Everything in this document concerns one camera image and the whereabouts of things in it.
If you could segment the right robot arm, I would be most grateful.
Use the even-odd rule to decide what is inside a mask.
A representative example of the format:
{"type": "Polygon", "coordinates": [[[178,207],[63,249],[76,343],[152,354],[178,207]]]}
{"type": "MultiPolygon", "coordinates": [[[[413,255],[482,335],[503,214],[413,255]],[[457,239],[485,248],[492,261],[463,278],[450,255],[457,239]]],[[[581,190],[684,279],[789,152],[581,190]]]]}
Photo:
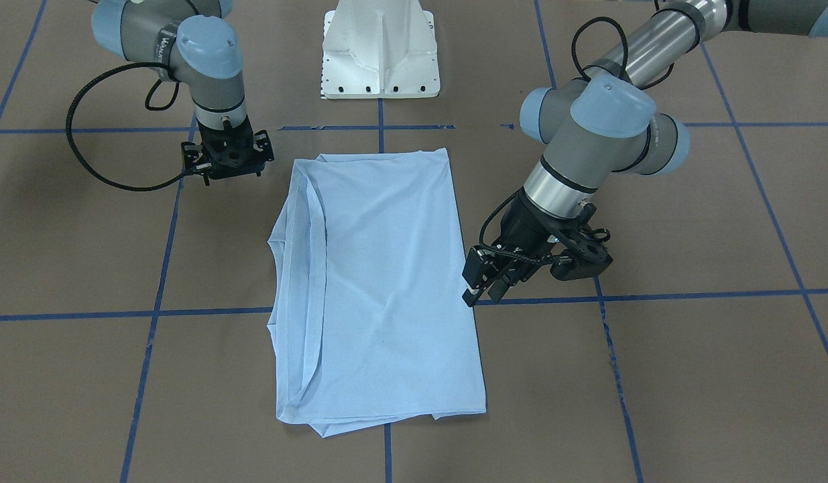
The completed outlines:
{"type": "Polygon", "coordinates": [[[183,173],[205,183],[260,175],[274,158],[266,131],[248,118],[244,58],[226,21],[230,1],[98,1],[91,19],[95,40],[162,82],[186,85],[195,105],[199,143],[181,144],[183,173]]]}

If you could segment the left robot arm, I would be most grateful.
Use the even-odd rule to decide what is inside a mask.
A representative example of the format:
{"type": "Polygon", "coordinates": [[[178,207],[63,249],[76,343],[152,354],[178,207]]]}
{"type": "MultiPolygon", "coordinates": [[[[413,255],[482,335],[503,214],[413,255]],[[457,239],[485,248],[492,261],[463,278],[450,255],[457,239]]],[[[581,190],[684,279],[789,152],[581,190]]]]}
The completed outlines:
{"type": "Polygon", "coordinates": [[[561,89],[534,89],[519,126],[543,143],[525,183],[496,210],[500,233],[470,248],[463,278],[466,305],[494,301],[540,267],[560,281],[594,278],[613,261],[610,233],[592,229],[593,195],[607,175],[665,174],[689,155],[686,126],[658,112],[647,89],[674,62],[728,31],[828,38],[828,1],[674,1],[589,65],[561,89]]]}

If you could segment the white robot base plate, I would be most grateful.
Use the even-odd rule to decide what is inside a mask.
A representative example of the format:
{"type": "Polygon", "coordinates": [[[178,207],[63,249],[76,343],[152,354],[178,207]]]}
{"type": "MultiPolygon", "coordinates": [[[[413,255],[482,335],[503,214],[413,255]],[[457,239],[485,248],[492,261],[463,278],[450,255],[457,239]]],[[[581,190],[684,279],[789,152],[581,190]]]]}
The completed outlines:
{"type": "Polygon", "coordinates": [[[439,95],[434,16],[419,1],[340,1],[322,26],[325,100],[439,95]]]}

